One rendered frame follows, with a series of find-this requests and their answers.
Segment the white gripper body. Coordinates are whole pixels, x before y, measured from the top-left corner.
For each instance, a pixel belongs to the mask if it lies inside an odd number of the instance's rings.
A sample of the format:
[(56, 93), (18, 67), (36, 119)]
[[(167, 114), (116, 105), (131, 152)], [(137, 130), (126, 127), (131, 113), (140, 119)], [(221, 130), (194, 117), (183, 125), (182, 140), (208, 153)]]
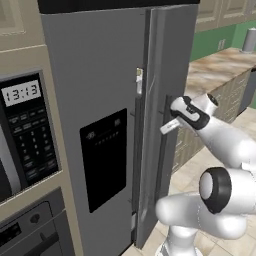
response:
[(160, 128), (160, 131), (163, 135), (171, 132), (172, 130), (176, 129), (177, 127), (180, 126), (180, 122), (178, 120), (171, 120), (168, 123), (166, 123), (165, 125), (163, 125)]

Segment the beige wall cupboards run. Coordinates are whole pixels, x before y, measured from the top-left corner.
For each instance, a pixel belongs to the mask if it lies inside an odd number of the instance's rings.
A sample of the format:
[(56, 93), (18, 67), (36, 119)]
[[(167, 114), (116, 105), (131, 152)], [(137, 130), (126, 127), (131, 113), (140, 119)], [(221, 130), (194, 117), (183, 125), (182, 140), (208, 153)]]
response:
[(200, 0), (196, 32), (256, 20), (256, 0)]

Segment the black microwave oven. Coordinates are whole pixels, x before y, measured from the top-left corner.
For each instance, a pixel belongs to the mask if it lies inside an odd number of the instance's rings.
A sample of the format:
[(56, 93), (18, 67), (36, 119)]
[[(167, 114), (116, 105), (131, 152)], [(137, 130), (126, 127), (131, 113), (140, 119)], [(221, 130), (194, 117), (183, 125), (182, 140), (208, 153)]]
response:
[(44, 89), (40, 70), (0, 75), (0, 125), (21, 183), (12, 194), (0, 160), (0, 202), (61, 170)]

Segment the beige wall cupboard door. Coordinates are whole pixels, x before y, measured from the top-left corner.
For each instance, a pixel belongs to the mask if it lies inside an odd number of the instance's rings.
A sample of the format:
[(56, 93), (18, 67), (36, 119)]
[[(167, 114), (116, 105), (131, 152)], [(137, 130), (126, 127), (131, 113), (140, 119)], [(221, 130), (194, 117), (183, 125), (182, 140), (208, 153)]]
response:
[(43, 44), (37, 0), (0, 0), (0, 51)]

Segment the plain grey fridge door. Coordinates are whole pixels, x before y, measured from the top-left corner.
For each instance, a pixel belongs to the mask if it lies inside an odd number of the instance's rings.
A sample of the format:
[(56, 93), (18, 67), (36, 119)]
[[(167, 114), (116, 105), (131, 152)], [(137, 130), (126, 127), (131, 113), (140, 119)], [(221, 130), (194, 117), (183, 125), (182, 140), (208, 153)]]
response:
[[(157, 223), (155, 193), (166, 95), (172, 102), (184, 93), (199, 4), (150, 10), (144, 85), (143, 143), (134, 245), (141, 248)], [(159, 198), (168, 193), (177, 132), (167, 135)]]

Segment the black water dispenser panel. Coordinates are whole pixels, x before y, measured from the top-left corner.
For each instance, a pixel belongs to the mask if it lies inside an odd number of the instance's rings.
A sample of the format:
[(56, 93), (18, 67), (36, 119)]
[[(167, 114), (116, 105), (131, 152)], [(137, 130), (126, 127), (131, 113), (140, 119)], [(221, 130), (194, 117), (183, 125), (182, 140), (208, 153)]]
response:
[(80, 129), (89, 212), (126, 187), (127, 109)]

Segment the dark grey dishwasher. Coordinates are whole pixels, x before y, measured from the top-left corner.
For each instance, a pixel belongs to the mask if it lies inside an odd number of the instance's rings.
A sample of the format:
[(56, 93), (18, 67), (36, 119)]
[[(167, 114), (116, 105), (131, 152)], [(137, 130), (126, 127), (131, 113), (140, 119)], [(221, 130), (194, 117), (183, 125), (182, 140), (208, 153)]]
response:
[(241, 100), (241, 104), (238, 110), (238, 114), (241, 114), (250, 104), (256, 90), (256, 67), (251, 70), (244, 95)]

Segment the beige base cupboards run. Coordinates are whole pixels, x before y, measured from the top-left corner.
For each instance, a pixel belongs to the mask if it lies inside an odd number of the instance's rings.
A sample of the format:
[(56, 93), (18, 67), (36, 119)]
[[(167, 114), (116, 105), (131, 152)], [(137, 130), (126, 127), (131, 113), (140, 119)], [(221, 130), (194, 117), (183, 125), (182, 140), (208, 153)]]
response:
[[(245, 71), (211, 92), (219, 103), (219, 107), (214, 113), (215, 117), (227, 123), (232, 123), (235, 120), (250, 74), (250, 70)], [(180, 128), (172, 171), (176, 172), (203, 147), (204, 145), (200, 138), (192, 131), (188, 128)]]

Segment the grey built-in oven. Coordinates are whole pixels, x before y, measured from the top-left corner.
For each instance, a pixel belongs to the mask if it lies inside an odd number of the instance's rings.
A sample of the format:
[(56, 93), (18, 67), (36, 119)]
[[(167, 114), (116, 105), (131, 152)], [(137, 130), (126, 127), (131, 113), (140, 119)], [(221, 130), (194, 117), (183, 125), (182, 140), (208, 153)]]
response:
[[(37, 224), (33, 224), (30, 218), (36, 213), (40, 219)], [(23, 256), (28, 238), (39, 232), (45, 235), (56, 232), (62, 256), (75, 256), (60, 188), (0, 222), (0, 256)]]

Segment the grey fridge door with dispenser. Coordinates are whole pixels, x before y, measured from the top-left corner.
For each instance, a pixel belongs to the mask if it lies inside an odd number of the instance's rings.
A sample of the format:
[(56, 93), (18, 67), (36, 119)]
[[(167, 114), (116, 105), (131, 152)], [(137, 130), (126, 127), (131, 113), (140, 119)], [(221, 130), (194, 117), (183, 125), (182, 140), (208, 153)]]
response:
[[(131, 243), (136, 68), (141, 9), (41, 14), (84, 256), (120, 256)], [(127, 109), (126, 187), (89, 212), (80, 129)]]

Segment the black fridge body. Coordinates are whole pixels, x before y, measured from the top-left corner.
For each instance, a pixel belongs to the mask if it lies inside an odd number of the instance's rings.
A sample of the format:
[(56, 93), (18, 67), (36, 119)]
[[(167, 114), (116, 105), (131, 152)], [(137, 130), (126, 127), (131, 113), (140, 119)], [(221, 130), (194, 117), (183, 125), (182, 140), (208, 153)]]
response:
[(37, 0), (41, 14), (199, 4), (200, 0)]

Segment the white item inside fridge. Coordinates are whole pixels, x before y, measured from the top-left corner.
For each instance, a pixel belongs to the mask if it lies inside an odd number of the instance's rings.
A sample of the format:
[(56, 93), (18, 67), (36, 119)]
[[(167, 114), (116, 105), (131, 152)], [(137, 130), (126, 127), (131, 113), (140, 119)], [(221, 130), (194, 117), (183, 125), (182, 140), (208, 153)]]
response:
[(142, 95), (143, 69), (136, 68), (136, 90), (138, 95)]

